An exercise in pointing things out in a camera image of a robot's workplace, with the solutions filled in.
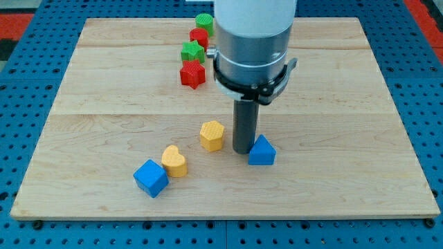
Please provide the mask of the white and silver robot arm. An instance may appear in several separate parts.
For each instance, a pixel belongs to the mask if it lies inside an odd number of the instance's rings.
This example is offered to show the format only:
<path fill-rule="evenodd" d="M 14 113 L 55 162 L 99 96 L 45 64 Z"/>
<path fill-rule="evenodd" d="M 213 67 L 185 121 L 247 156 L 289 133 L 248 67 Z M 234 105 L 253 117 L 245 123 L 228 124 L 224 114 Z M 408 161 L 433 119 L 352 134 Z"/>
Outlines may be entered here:
<path fill-rule="evenodd" d="M 215 71 L 242 85 L 283 70 L 296 0 L 215 0 Z"/>

